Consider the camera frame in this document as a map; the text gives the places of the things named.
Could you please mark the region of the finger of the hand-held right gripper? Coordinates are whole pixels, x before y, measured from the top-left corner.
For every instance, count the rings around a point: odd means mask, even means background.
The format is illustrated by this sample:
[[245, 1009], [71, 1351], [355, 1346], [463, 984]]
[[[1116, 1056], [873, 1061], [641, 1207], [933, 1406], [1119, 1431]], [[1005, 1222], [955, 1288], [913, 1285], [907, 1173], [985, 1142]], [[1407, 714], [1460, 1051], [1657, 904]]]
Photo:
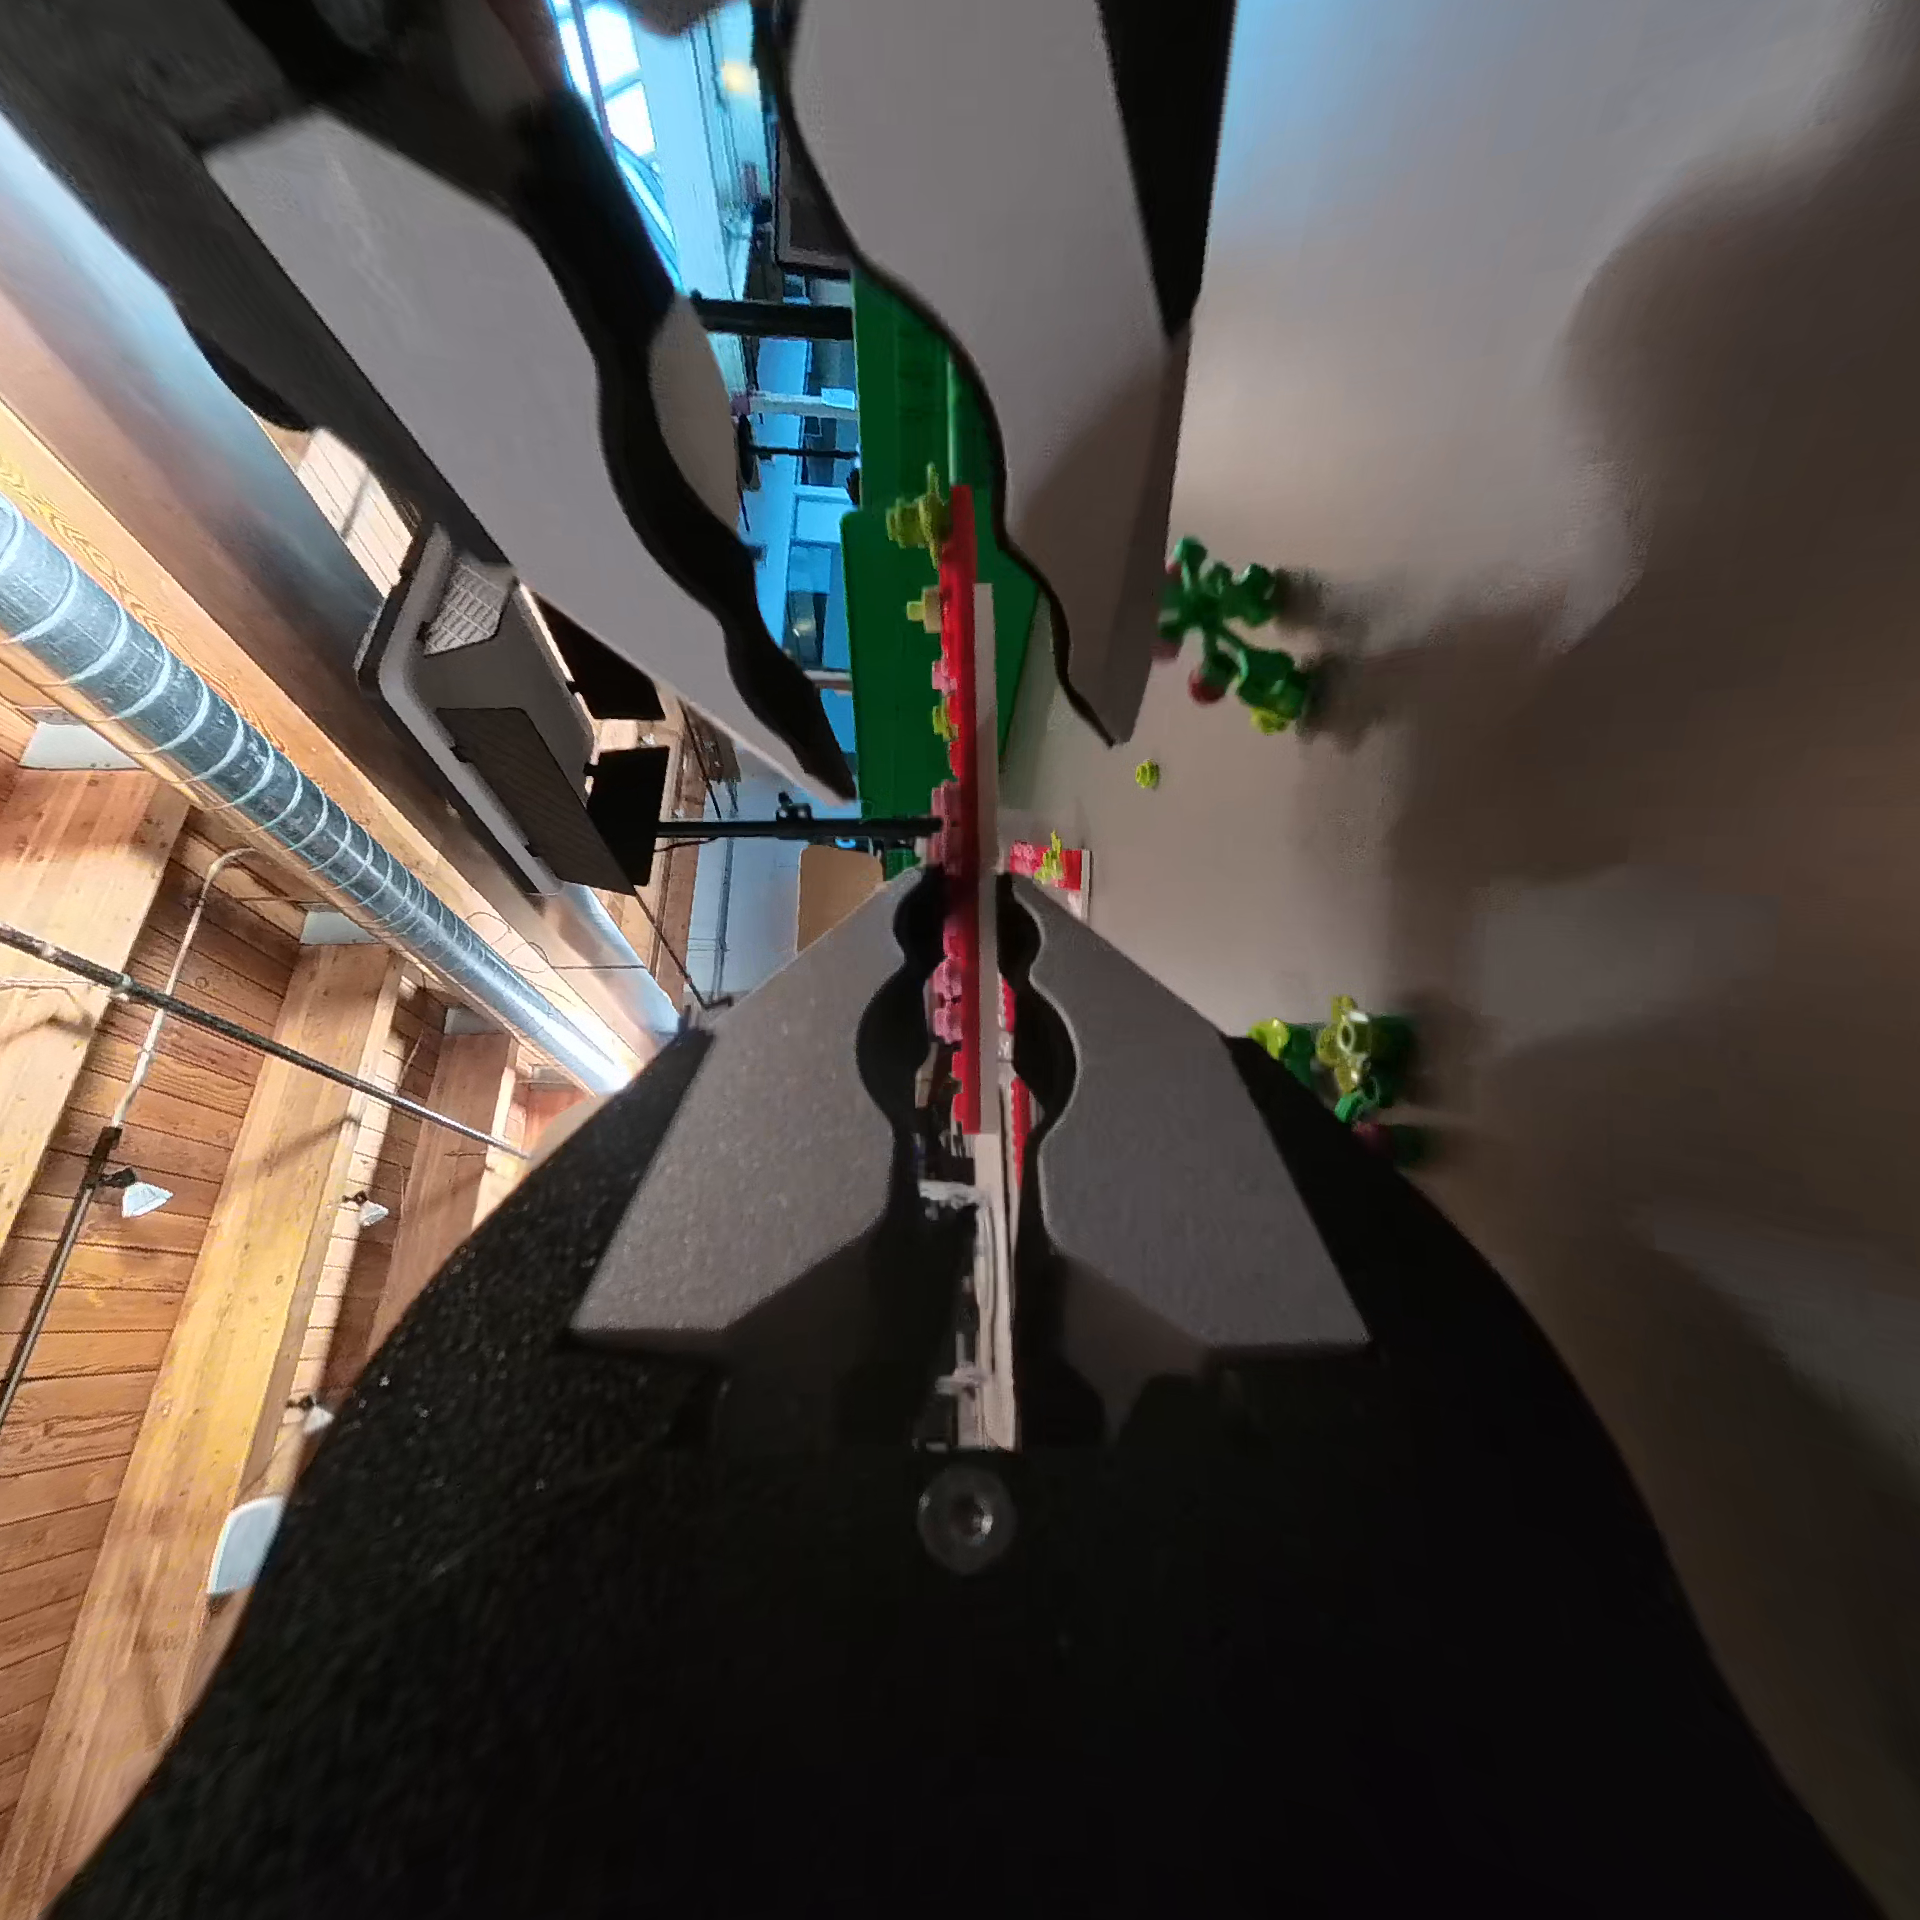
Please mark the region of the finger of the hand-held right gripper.
[[530, 591], [823, 800], [853, 779], [740, 528], [731, 395], [565, 90], [478, 123], [478, 191], [325, 107], [203, 151]]
[[995, 532], [1109, 746], [1157, 645], [1234, 33], [1232, 1], [805, 1], [779, 44], [855, 265], [985, 399]]

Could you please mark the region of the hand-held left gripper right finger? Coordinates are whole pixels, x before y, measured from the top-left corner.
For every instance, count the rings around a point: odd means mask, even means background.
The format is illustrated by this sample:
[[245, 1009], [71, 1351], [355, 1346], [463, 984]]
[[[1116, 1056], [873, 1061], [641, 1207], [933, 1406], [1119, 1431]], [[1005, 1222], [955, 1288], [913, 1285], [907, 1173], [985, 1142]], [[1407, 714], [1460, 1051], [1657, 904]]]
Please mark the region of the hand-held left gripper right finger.
[[1368, 1329], [1224, 1034], [1186, 997], [1011, 878], [1028, 984], [1062, 1024], [1038, 1212], [1064, 1354], [1346, 1354]]

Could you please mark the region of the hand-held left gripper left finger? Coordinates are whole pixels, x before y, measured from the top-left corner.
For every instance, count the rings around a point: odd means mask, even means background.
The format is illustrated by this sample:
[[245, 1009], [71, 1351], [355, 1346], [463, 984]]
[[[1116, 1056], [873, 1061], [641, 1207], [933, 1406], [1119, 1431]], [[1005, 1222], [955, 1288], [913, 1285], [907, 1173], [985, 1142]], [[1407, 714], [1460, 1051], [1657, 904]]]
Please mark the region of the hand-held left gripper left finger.
[[578, 1303], [583, 1339], [853, 1339], [911, 1176], [945, 884], [883, 884], [703, 1038]]

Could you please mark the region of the lego flower sprig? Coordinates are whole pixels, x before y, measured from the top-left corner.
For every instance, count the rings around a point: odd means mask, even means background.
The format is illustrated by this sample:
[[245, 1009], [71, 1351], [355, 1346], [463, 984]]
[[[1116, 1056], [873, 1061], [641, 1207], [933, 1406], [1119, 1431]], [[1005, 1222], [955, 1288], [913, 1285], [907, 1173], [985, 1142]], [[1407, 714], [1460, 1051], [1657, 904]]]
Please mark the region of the lego flower sprig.
[[1393, 1115], [1409, 1094], [1418, 1045], [1407, 1020], [1368, 1012], [1337, 994], [1325, 1020], [1256, 1020], [1246, 1038], [1362, 1145], [1397, 1169], [1427, 1156], [1427, 1134]]

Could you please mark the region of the red lego strip with flowers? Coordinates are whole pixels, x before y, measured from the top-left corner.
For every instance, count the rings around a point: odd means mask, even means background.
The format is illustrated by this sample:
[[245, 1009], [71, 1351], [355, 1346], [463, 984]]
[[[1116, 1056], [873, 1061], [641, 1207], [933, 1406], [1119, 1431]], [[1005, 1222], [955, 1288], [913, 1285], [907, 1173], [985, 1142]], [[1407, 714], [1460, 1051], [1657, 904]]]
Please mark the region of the red lego strip with flowers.
[[1020, 1438], [1015, 1391], [1015, 1249], [1031, 1102], [1014, 1068], [1014, 992], [998, 939], [998, 711], [995, 597], [982, 572], [973, 494], [925, 468], [920, 491], [883, 516], [890, 540], [924, 550], [933, 583], [907, 613], [935, 636], [930, 684], [948, 777], [930, 793], [933, 831], [924, 870], [945, 885], [941, 957], [925, 1009], [945, 1050], [950, 1118], [972, 1163], [972, 1355], [957, 1359], [951, 1393], [968, 1447], [1011, 1449]]

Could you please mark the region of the small red lime lego pieces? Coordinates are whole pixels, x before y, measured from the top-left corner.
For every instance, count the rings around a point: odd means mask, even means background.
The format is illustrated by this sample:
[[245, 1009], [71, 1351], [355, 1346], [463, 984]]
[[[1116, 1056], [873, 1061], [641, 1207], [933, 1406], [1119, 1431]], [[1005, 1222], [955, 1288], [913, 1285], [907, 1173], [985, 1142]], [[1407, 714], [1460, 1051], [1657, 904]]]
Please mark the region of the small red lime lego pieces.
[[1011, 838], [1002, 868], [1056, 893], [1069, 913], [1088, 917], [1091, 906], [1091, 852], [1069, 843], [1060, 831], [1044, 838]]

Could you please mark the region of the green lego baseplate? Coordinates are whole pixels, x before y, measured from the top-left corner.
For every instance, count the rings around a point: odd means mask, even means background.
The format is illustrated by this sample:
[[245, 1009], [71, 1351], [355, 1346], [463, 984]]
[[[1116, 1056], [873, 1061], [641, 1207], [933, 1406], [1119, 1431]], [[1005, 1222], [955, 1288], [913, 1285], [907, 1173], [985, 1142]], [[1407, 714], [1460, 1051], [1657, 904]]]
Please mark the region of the green lego baseplate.
[[852, 278], [860, 501], [839, 521], [858, 798], [866, 816], [924, 814], [948, 779], [935, 730], [938, 632], [918, 603], [938, 583], [924, 540], [896, 541], [885, 513], [922, 495], [930, 470], [944, 489], [972, 489], [978, 575], [992, 585], [998, 740], [1017, 701], [1041, 585], [998, 540], [995, 427], [985, 395], [948, 342], [880, 282]]

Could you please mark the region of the green lego flower cluster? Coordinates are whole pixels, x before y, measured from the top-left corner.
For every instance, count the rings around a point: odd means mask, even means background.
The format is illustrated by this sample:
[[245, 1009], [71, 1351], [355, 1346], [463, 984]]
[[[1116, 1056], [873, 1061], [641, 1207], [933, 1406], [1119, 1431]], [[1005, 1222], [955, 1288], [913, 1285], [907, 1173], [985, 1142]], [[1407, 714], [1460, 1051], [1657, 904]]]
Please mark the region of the green lego flower cluster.
[[1202, 707], [1236, 699], [1260, 734], [1278, 735], [1308, 715], [1317, 666], [1258, 633], [1313, 632], [1328, 599], [1328, 581], [1312, 569], [1234, 567], [1202, 540], [1180, 538], [1164, 562], [1157, 649], [1172, 659], [1194, 642], [1189, 699]]

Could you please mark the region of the black monitor on stand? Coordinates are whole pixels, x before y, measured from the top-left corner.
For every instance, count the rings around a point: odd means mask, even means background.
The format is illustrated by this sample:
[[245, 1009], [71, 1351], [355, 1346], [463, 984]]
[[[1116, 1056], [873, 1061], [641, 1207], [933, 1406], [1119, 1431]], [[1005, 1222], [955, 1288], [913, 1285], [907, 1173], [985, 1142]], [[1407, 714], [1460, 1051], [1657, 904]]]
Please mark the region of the black monitor on stand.
[[938, 811], [903, 816], [820, 814], [810, 800], [779, 788], [764, 816], [708, 814], [667, 817], [667, 747], [634, 746], [599, 756], [587, 775], [587, 824], [598, 831], [632, 892], [650, 884], [666, 852], [679, 848], [770, 843], [834, 846], [853, 852], [906, 852], [938, 838]]

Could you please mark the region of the white ceiling unit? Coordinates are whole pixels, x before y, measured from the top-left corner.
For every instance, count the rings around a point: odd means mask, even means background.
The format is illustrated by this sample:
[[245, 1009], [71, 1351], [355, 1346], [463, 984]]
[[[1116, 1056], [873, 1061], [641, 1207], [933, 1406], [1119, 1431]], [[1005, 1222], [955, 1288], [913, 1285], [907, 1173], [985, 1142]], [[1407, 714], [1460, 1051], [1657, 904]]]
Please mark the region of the white ceiling unit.
[[509, 563], [422, 525], [355, 648], [354, 680], [524, 893], [632, 893], [587, 809], [592, 717]]

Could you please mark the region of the white ceiling lamp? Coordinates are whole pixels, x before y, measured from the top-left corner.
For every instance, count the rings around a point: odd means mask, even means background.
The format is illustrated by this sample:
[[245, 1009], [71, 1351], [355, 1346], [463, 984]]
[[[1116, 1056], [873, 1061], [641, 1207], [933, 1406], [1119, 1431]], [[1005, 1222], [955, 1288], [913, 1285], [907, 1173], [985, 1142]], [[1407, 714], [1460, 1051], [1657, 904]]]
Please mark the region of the white ceiling lamp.
[[223, 1518], [203, 1577], [207, 1601], [247, 1594], [259, 1580], [285, 1514], [284, 1493], [242, 1499]]

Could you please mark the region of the silver ventilation duct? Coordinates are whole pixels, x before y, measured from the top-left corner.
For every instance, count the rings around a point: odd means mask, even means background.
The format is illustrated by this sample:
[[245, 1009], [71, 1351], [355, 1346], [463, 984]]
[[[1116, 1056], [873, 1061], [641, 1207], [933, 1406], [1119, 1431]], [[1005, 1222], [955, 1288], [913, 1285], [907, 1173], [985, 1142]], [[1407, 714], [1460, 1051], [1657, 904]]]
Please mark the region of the silver ventilation duct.
[[322, 781], [101, 588], [10, 497], [3, 648], [189, 802], [290, 865], [337, 913], [516, 1034], [587, 1092], [617, 1092], [661, 1039], [623, 1039], [517, 970]]

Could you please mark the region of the black ceiling rail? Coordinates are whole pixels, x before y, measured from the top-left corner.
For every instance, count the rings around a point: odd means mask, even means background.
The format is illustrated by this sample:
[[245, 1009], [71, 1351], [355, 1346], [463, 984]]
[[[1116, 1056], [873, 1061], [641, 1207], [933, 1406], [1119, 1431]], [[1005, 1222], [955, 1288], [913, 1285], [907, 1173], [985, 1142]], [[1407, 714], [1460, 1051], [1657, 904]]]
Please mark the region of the black ceiling rail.
[[106, 967], [89, 957], [83, 957], [79, 951], [60, 945], [36, 932], [21, 930], [13, 923], [2, 923], [2, 947], [21, 953], [43, 967], [68, 976], [75, 981], [83, 981], [91, 990], [100, 990], [108, 996], [109, 1002], [132, 1000], [140, 1005], [146, 1005], [162, 1020], [181, 1022], [205, 1034], [212, 1034], [227, 1044], [247, 1048], [250, 1051], [282, 1061], [290, 1068], [305, 1071], [325, 1083], [358, 1094], [365, 1099], [377, 1102], [397, 1113], [416, 1118], [422, 1126], [440, 1130], [447, 1136], [473, 1142], [486, 1149], [501, 1154], [514, 1161], [530, 1165], [532, 1156], [516, 1142], [490, 1131], [478, 1124], [456, 1120], [435, 1108], [422, 1104], [393, 1088], [385, 1088], [365, 1075], [347, 1071], [347, 1068], [335, 1068], [322, 1057], [303, 1051], [296, 1045], [287, 1045], [272, 1036], [255, 1032], [252, 1025], [245, 1025], [236, 1020], [227, 1020], [216, 1012], [203, 1009], [167, 990], [154, 987], [146, 981], [140, 981], [129, 971]]

